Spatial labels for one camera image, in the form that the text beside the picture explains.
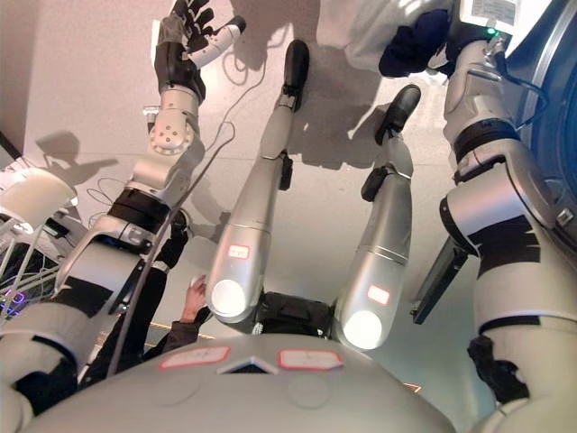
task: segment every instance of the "glowing light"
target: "glowing light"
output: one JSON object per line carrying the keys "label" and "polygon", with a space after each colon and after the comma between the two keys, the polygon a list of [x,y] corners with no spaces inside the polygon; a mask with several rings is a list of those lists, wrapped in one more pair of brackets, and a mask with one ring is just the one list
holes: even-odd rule
{"label": "glowing light", "polygon": [[24,295],[23,293],[16,293],[14,295],[14,299],[12,299],[12,302],[14,304],[22,304],[25,299],[26,299],[26,295]]}
{"label": "glowing light", "polygon": [[233,280],[219,281],[210,296],[215,312],[225,317],[234,317],[246,309],[243,286]]}
{"label": "glowing light", "polygon": [[370,311],[357,311],[343,327],[344,336],[352,345],[371,350],[379,345],[382,324],[377,315]]}
{"label": "glowing light", "polygon": [[382,305],[387,305],[387,303],[389,302],[390,293],[380,288],[379,286],[375,286],[374,284],[372,284],[369,287],[369,292],[367,293],[367,296],[369,297],[369,299],[379,302]]}

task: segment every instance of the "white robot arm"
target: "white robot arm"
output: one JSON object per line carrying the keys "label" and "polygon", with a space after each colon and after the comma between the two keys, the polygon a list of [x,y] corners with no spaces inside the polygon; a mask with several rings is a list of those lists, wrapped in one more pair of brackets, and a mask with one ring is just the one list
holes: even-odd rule
{"label": "white robot arm", "polygon": [[142,255],[188,191],[205,151],[197,122],[205,96],[199,69],[245,27],[236,17],[216,32],[205,28],[213,16],[209,9],[201,13],[206,3],[178,0],[162,21],[154,65],[160,111],[124,192],[61,266],[55,297],[29,307],[0,330],[3,432],[21,429],[32,414],[76,390],[77,373],[104,321],[134,289]]}
{"label": "white robot arm", "polygon": [[515,22],[519,4],[499,3],[479,11],[463,0],[447,46],[456,70],[444,134],[457,170],[441,218],[453,239],[481,258],[479,337],[469,354],[502,404],[474,431],[570,432],[577,422],[577,271],[551,235],[549,191],[505,108],[502,81],[513,78],[499,30]]}

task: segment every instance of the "white light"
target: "white light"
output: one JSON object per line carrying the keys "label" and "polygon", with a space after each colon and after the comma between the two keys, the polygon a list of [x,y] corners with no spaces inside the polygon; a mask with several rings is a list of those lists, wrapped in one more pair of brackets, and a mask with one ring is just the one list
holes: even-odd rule
{"label": "white light", "polygon": [[215,312],[221,316],[234,317],[246,309],[243,286],[233,280],[219,281],[210,296]]}
{"label": "white light", "polygon": [[370,311],[357,311],[343,327],[344,336],[352,345],[371,350],[379,345],[382,325],[379,318]]}
{"label": "white light", "polygon": [[233,259],[248,259],[250,248],[244,245],[231,245],[228,248],[228,256],[232,257]]}
{"label": "white light", "polygon": [[390,294],[386,290],[380,288],[379,286],[375,286],[374,284],[369,287],[367,296],[382,305],[387,305],[387,302],[389,302],[390,298]]}

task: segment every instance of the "black sleeve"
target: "black sleeve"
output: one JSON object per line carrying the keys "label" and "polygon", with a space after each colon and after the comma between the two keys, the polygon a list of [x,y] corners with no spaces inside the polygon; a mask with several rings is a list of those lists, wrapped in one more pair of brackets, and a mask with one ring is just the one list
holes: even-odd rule
{"label": "black sleeve", "polygon": [[168,334],[166,345],[162,348],[162,353],[195,343],[200,325],[200,323],[172,322],[172,329]]}

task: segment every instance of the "robot leg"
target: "robot leg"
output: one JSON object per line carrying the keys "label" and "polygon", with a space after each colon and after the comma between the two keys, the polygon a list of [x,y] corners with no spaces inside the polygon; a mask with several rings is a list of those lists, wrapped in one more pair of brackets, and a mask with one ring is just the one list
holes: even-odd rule
{"label": "robot leg", "polygon": [[292,160],[287,155],[293,114],[307,79],[308,48],[293,41],[285,60],[285,84],[267,123],[261,148],[234,206],[206,283],[206,302],[228,324],[251,316],[258,304],[270,252],[278,189],[288,189]]}
{"label": "robot leg", "polygon": [[382,149],[362,187],[372,212],[336,302],[333,325],[334,336],[356,349],[382,345],[400,300],[411,236],[413,163],[399,133],[420,95],[417,86],[407,86],[389,106],[375,136]]}

